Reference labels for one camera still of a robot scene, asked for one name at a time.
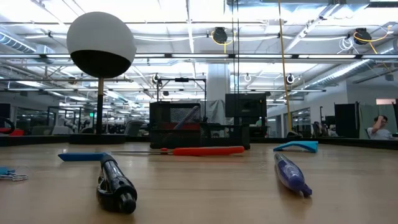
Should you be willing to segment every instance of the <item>blue marker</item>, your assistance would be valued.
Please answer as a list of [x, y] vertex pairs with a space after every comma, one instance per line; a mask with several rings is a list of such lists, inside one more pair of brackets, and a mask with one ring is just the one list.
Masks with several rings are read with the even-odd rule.
[[304, 175], [300, 168], [282, 154], [275, 154], [275, 166], [278, 178], [287, 188], [294, 192], [303, 192], [304, 197], [312, 194], [312, 190], [305, 184]]

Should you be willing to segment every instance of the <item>orange screwdriver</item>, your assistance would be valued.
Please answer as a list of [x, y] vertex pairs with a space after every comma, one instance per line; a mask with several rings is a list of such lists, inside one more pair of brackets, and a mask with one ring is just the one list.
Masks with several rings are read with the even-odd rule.
[[182, 147], [176, 149], [161, 149], [155, 151], [112, 151], [112, 153], [148, 153], [157, 155], [175, 156], [228, 156], [236, 153], [243, 153], [243, 146], [231, 147]]

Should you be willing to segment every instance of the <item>white sphere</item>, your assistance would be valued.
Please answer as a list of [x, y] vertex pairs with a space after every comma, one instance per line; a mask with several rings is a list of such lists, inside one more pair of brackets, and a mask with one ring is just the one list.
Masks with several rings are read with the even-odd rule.
[[123, 74], [137, 52], [128, 26], [105, 12], [89, 12], [73, 21], [67, 47], [76, 66], [98, 78]]

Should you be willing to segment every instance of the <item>table surface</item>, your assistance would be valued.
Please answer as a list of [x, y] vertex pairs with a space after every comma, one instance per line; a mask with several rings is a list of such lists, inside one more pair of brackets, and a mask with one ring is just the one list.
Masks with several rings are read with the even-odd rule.
[[283, 152], [313, 190], [303, 198], [276, 178], [276, 144], [251, 146], [228, 157], [114, 155], [138, 191], [133, 215], [99, 207], [99, 162], [62, 162], [57, 154], [147, 150], [147, 143], [2, 147], [0, 165], [29, 179], [0, 180], [0, 223], [397, 223], [398, 151], [319, 145], [317, 154]]

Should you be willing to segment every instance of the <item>yellow pole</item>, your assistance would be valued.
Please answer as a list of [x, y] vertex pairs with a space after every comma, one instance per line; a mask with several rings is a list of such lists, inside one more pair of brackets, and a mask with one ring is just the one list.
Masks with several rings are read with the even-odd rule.
[[284, 71], [284, 85], [285, 85], [285, 95], [286, 95], [286, 103], [287, 103], [287, 123], [289, 124], [289, 131], [292, 131], [292, 117], [290, 116], [289, 95], [287, 92], [287, 83], [286, 83], [285, 47], [284, 47], [284, 38], [283, 38], [283, 33], [282, 33], [282, 15], [280, 13], [280, 0], [278, 0], [278, 5], [279, 5], [280, 47], [282, 49], [282, 66], [283, 66], [283, 71]]

